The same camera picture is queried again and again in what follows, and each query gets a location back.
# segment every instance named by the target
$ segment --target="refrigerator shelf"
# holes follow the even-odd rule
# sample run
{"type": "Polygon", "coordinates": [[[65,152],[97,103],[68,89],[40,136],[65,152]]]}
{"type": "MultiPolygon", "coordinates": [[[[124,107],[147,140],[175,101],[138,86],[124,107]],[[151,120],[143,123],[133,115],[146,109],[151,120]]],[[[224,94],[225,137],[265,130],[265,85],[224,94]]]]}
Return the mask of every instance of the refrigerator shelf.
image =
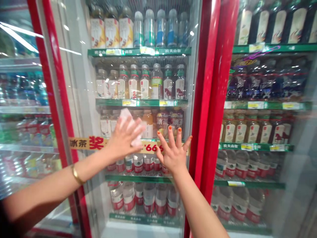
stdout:
{"type": "Polygon", "coordinates": [[[312,102],[225,101],[224,109],[311,110],[312,102]]]}
{"type": "Polygon", "coordinates": [[[188,99],[172,99],[172,100],[159,100],[159,99],[103,99],[97,98],[97,106],[187,106],[188,99]]]}
{"type": "Polygon", "coordinates": [[[49,106],[0,106],[0,113],[50,114],[49,106]]]}
{"type": "Polygon", "coordinates": [[[180,226],[180,218],[179,217],[170,217],[167,214],[167,211],[163,216],[158,215],[156,211],[152,214],[146,214],[144,212],[143,206],[135,205],[134,208],[125,212],[124,209],[120,209],[118,211],[113,210],[109,214],[110,219],[115,220],[125,220],[138,224],[145,225],[161,225],[161,226],[170,226],[170,227],[179,227],[180,226]]]}
{"type": "Polygon", "coordinates": [[[89,49],[88,56],[187,56],[192,54],[192,48],[129,48],[129,49],[89,49]]]}

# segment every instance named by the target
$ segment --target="plastic bottle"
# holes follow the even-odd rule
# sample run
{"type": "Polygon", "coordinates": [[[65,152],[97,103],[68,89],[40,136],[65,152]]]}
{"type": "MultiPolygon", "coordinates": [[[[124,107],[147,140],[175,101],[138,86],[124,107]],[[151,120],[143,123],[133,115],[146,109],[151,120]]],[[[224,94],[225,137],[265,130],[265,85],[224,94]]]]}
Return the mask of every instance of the plastic bottle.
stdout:
{"type": "Polygon", "coordinates": [[[155,20],[154,12],[152,9],[148,9],[145,12],[144,20],[144,41],[145,46],[154,47],[155,46],[155,20]]]}
{"type": "Polygon", "coordinates": [[[265,195],[262,189],[249,189],[249,205],[246,213],[247,219],[253,223],[260,223],[261,212],[265,203],[265,195]]]}
{"type": "Polygon", "coordinates": [[[164,215],[166,211],[167,184],[157,183],[155,193],[155,209],[159,215],[164,215]]]}
{"type": "Polygon", "coordinates": [[[231,214],[238,220],[244,221],[249,205],[249,191],[244,187],[235,187],[231,214]]]}
{"type": "Polygon", "coordinates": [[[165,19],[165,11],[160,9],[158,11],[157,17],[157,36],[156,36],[156,47],[165,47],[166,44],[166,19],[165,19]]]}
{"type": "Polygon", "coordinates": [[[155,184],[145,183],[143,188],[143,208],[145,213],[151,214],[154,212],[155,202],[155,184]]]}
{"type": "Polygon", "coordinates": [[[247,177],[248,167],[249,167],[249,154],[246,151],[239,150],[235,154],[235,157],[237,159],[235,175],[245,179],[247,177]]]}

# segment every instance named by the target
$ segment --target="bottle label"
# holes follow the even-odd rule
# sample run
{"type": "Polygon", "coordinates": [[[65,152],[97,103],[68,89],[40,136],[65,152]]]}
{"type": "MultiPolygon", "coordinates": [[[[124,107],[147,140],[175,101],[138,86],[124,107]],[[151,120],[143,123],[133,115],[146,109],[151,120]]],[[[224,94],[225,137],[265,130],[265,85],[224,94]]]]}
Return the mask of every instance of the bottle label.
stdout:
{"type": "Polygon", "coordinates": [[[119,48],[119,22],[105,18],[106,48],[119,48]]]}
{"type": "Polygon", "coordinates": [[[148,79],[141,79],[141,99],[149,99],[150,95],[150,88],[149,88],[149,80],[148,79]]]}
{"type": "Polygon", "coordinates": [[[279,44],[281,42],[285,19],[286,19],[285,10],[279,11],[276,14],[273,35],[271,39],[272,44],[279,44]]]}
{"type": "Polygon", "coordinates": [[[283,140],[282,140],[283,132],[284,132],[284,125],[278,125],[275,127],[272,144],[283,143],[283,140]]]}
{"type": "Polygon", "coordinates": [[[101,135],[105,138],[111,137],[111,121],[109,119],[100,120],[101,135]]]}
{"type": "Polygon", "coordinates": [[[102,19],[90,19],[91,47],[93,49],[106,48],[105,23],[102,19]]]}
{"type": "Polygon", "coordinates": [[[183,78],[179,78],[175,82],[175,96],[176,99],[184,99],[185,89],[185,80],[183,78]]]}
{"type": "Polygon", "coordinates": [[[129,97],[130,99],[137,99],[138,81],[134,78],[129,80],[129,97]]]}
{"type": "Polygon", "coordinates": [[[163,82],[163,90],[164,90],[164,99],[165,100],[172,99],[172,87],[173,87],[173,81],[169,78],[165,79],[163,82]]]}
{"type": "Polygon", "coordinates": [[[120,48],[133,48],[133,22],[130,18],[119,20],[120,48]]]}
{"type": "Polygon", "coordinates": [[[255,143],[258,137],[259,125],[251,125],[247,143],[255,143]]]}
{"type": "Polygon", "coordinates": [[[305,8],[300,8],[294,12],[290,35],[288,38],[289,44],[299,42],[304,27],[306,13],[307,9],[305,8]]]}
{"type": "Polygon", "coordinates": [[[268,143],[268,140],[270,139],[270,135],[271,135],[271,130],[272,130],[271,125],[263,126],[260,143],[263,143],[263,144],[268,143]]]}
{"type": "Polygon", "coordinates": [[[251,11],[243,11],[242,12],[238,45],[248,44],[251,19],[252,19],[252,12],[251,11]]]}

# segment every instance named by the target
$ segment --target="beverage cooler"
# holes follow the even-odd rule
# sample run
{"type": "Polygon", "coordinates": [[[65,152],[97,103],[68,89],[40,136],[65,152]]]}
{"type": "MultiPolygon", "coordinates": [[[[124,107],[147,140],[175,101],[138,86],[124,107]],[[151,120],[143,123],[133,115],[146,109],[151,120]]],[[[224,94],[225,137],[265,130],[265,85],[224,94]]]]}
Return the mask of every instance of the beverage cooler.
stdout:
{"type": "Polygon", "coordinates": [[[230,237],[316,236],[316,9],[221,1],[201,191],[230,237]]]}

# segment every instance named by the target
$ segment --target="drink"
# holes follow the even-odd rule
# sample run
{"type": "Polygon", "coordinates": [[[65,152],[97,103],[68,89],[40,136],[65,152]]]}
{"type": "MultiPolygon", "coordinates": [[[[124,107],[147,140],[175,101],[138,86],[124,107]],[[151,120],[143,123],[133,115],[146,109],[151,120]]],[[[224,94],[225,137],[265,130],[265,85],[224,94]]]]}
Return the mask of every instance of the drink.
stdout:
{"type": "Polygon", "coordinates": [[[103,9],[95,6],[90,19],[91,47],[94,49],[106,48],[105,23],[103,21],[103,9]]]}
{"type": "Polygon", "coordinates": [[[164,215],[166,211],[167,184],[157,183],[155,193],[155,209],[159,215],[164,215]]]}
{"type": "Polygon", "coordinates": [[[119,22],[118,12],[113,6],[109,6],[105,16],[106,48],[119,48],[119,22]]]}
{"type": "Polygon", "coordinates": [[[124,6],[119,17],[120,48],[133,48],[132,12],[124,6]]]}
{"type": "Polygon", "coordinates": [[[163,99],[163,73],[161,71],[160,64],[153,65],[153,71],[151,72],[151,84],[152,84],[152,99],[163,99]]]}
{"type": "Polygon", "coordinates": [[[244,221],[249,205],[249,191],[247,188],[233,188],[233,202],[231,214],[240,221],[244,221]]]}
{"type": "Polygon", "coordinates": [[[145,213],[150,214],[154,211],[155,184],[146,183],[143,188],[143,208],[145,213]]]}
{"type": "Polygon", "coordinates": [[[166,28],[166,19],[165,19],[165,11],[163,9],[160,9],[158,11],[158,17],[157,17],[157,36],[156,36],[156,47],[165,47],[165,28],[166,28]]]}
{"type": "Polygon", "coordinates": [[[145,46],[155,46],[155,20],[154,12],[151,9],[146,10],[144,20],[145,46]]]}

